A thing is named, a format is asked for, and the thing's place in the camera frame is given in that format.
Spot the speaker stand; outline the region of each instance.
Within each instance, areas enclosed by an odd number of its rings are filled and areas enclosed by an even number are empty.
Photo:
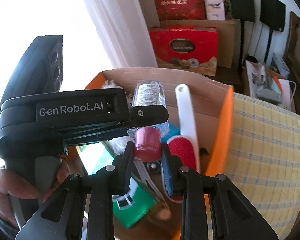
[[[269,38],[268,38],[268,45],[267,45],[266,54],[265,54],[265,59],[263,60],[263,62],[265,64],[267,62],[268,55],[269,55],[269,50],[270,50],[270,45],[271,45],[271,40],[272,40],[272,34],[273,34],[273,29],[270,28],[270,30],[269,30]]]
[[[238,63],[238,73],[241,74],[242,69],[242,58],[243,58],[243,45],[244,45],[244,20],[240,20],[241,23],[241,43],[240,43],[240,54]]]

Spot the red box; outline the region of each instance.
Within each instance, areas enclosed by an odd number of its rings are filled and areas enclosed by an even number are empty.
[[[153,28],[149,35],[159,67],[216,75],[218,32],[215,28]]]
[[[205,20],[204,0],[154,0],[160,21]]]

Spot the yellow checkered fabric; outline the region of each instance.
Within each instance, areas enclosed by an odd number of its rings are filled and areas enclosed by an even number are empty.
[[[300,209],[300,116],[235,93],[232,122],[224,174],[285,239]]]

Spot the red bottle cap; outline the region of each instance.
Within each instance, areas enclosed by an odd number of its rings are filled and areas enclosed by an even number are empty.
[[[153,126],[141,127],[135,133],[133,156],[142,162],[161,158],[160,130]]]

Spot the sleeve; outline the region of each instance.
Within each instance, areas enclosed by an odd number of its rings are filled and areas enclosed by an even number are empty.
[[[19,232],[18,228],[15,228],[13,225],[4,221],[1,217],[0,217],[0,229],[8,237],[9,240],[14,240],[16,238],[17,233]]]

